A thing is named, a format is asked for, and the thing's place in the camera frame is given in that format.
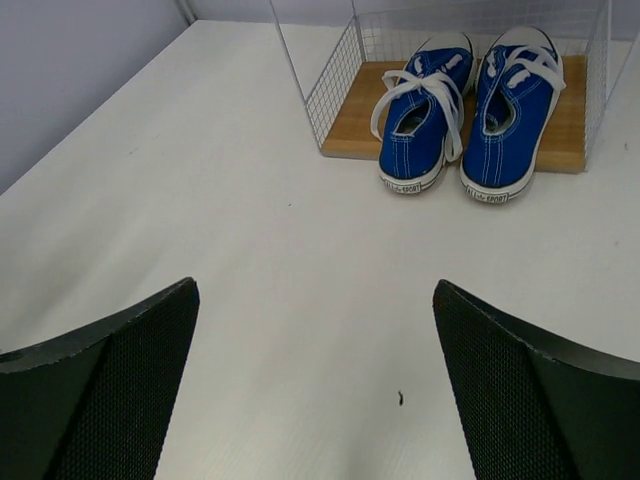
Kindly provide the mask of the blue canvas sneaker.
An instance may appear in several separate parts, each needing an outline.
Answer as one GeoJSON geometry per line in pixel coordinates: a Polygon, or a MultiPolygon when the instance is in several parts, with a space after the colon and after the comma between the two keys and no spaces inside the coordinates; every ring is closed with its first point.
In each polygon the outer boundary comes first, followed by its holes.
{"type": "Polygon", "coordinates": [[[419,194],[462,155],[464,99],[476,69],[471,39],[462,32],[440,32],[403,68],[382,75],[386,91],[372,110],[370,132],[381,142],[379,177],[388,189],[419,194]]]}
{"type": "Polygon", "coordinates": [[[554,42],[514,27],[489,47],[475,81],[476,105],[461,183],[474,200],[504,204],[530,183],[543,133],[566,88],[554,42]]]}

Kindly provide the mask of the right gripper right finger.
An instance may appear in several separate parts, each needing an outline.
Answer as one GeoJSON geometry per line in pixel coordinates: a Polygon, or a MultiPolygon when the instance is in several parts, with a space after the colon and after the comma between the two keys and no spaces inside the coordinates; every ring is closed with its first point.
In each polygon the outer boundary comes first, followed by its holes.
{"type": "Polygon", "coordinates": [[[433,312],[478,479],[636,479],[639,365],[447,280],[433,312]]]}

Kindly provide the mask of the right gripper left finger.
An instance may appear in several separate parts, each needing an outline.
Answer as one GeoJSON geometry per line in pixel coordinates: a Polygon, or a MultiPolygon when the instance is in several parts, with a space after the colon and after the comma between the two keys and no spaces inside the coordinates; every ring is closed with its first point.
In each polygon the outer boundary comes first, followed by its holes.
{"type": "Polygon", "coordinates": [[[198,287],[187,277],[2,354],[2,478],[154,478],[198,311],[198,287]]]}

